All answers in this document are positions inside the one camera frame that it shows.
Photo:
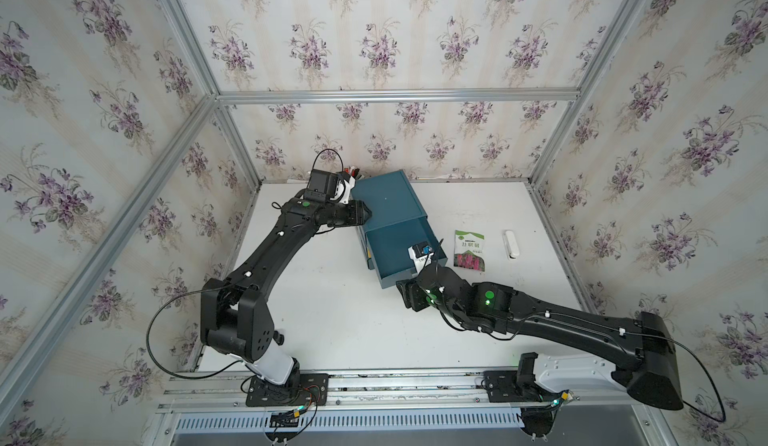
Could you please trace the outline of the teal top drawer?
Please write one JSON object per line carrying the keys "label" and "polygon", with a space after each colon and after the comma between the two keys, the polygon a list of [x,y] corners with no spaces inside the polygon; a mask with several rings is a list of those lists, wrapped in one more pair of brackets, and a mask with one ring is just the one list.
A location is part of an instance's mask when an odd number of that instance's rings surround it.
{"label": "teal top drawer", "polygon": [[397,281],[416,275],[416,265],[409,253],[412,246],[427,243],[433,252],[432,261],[441,266],[447,263],[447,255],[426,217],[377,228],[365,225],[361,234],[369,256],[368,267],[376,272],[382,289],[394,287]]}

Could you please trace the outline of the green white seed bag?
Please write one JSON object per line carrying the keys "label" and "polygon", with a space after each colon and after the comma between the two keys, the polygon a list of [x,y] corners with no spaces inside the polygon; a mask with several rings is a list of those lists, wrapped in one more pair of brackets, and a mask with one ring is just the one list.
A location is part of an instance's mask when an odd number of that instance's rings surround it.
{"label": "green white seed bag", "polygon": [[483,234],[456,230],[454,232],[453,265],[462,269],[485,272],[484,244],[485,236]]}

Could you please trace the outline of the teal drawer cabinet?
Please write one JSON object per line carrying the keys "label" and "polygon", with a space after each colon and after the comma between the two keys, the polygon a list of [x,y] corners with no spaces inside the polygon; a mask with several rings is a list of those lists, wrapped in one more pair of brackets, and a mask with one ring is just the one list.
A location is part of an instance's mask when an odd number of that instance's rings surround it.
{"label": "teal drawer cabinet", "polygon": [[371,211],[371,217],[358,228],[365,247],[370,248],[370,236],[379,232],[413,237],[407,240],[408,246],[427,240],[427,213],[403,170],[357,181],[351,197]]}

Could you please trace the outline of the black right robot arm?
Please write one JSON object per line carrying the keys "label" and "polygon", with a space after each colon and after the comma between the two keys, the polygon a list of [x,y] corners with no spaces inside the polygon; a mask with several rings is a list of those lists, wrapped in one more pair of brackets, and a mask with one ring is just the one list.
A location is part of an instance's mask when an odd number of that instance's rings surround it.
{"label": "black right robot arm", "polygon": [[569,346],[613,364],[611,379],[634,400],[668,411],[684,407],[676,344],[657,314],[594,315],[499,283],[469,283],[439,264],[397,281],[396,288],[406,308],[433,308],[455,330],[498,340],[531,336]]}

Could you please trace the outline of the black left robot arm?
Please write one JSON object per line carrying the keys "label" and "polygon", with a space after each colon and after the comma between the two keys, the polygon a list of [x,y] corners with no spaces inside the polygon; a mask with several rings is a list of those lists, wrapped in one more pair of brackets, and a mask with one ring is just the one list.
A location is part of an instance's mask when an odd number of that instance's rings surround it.
{"label": "black left robot arm", "polygon": [[323,226],[364,225],[373,213],[361,200],[345,204],[294,197],[278,207],[275,226],[255,251],[222,279],[208,280],[200,305],[200,341],[233,356],[275,386],[292,381],[298,361],[281,350],[268,299],[296,253]]}

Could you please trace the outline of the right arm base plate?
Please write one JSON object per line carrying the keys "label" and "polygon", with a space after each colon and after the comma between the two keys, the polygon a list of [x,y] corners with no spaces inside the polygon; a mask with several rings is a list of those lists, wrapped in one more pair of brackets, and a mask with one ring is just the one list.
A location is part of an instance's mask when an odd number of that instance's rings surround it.
{"label": "right arm base plate", "polygon": [[491,403],[561,405],[570,400],[567,390],[551,392],[537,384],[532,374],[519,374],[517,370],[485,371],[480,385]]}

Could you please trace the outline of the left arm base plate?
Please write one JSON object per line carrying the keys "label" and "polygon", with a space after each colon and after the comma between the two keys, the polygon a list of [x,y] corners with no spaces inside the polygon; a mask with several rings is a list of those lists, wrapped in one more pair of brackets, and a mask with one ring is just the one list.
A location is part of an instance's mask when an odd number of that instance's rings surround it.
{"label": "left arm base plate", "polygon": [[254,376],[245,389],[248,407],[268,406],[324,406],[329,390],[328,374],[300,373],[285,385],[275,385]]}

